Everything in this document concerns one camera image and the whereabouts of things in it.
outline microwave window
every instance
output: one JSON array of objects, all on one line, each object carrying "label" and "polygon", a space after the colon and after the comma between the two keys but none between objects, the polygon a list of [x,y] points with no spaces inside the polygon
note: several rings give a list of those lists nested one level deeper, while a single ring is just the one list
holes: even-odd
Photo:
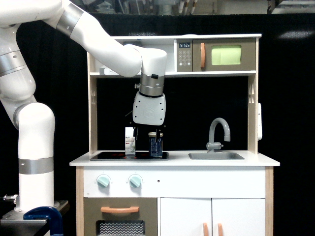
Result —
[{"label": "microwave window", "polygon": [[190,43],[180,43],[179,48],[190,48]]},{"label": "microwave window", "polygon": [[218,45],[212,46],[212,65],[240,65],[241,45]]}]

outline blue clamp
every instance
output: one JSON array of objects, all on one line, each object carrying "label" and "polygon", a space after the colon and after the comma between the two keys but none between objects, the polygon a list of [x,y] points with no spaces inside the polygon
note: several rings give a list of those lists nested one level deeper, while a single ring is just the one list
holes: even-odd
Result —
[{"label": "blue clamp", "polygon": [[48,219],[51,236],[63,236],[63,217],[51,206],[41,206],[26,212],[24,220]]}]

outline knob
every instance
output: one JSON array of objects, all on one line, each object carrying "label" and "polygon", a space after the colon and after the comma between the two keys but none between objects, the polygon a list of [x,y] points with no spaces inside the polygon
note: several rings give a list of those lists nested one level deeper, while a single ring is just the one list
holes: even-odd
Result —
[{"label": "knob", "polygon": [[129,178],[129,185],[133,188],[138,188],[141,185],[141,177],[139,175],[132,175]]},{"label": "knob", "polygon": [[97,184],[103,188],[106,188],[110,182],[109,177],[107,175],[100,175],[96,181],[97,181]]}]

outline faucet handle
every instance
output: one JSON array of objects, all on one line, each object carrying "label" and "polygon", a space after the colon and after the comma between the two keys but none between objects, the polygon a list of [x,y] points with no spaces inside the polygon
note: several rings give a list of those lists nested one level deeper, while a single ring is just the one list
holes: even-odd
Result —
[{"label": "faucet handle", "polygon": [[211,151],[211,150],[220,150],[221,147],[223,147],[223,145],[219,142],[215,142],[215,143],[207,143],[207,150]]}]

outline faucet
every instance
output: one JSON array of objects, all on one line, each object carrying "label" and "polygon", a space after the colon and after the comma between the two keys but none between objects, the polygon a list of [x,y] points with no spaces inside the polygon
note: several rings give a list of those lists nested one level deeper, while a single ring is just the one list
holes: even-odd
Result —
[{"label": "faucet", "polygon": [[214,150],[219,150],[223,145],[219,142],[215,143],[215,128],[216,125],[220,123],[223,126],[224,129],[224,141],[230,142],[231,141],[231,133],[230,133],[230,127],[228,126],[227,122],[223,118],[216,118],[213,120],[213,122],[210,125],[209,130],[209,142],[207,143],[207,153],[214,152]]}]

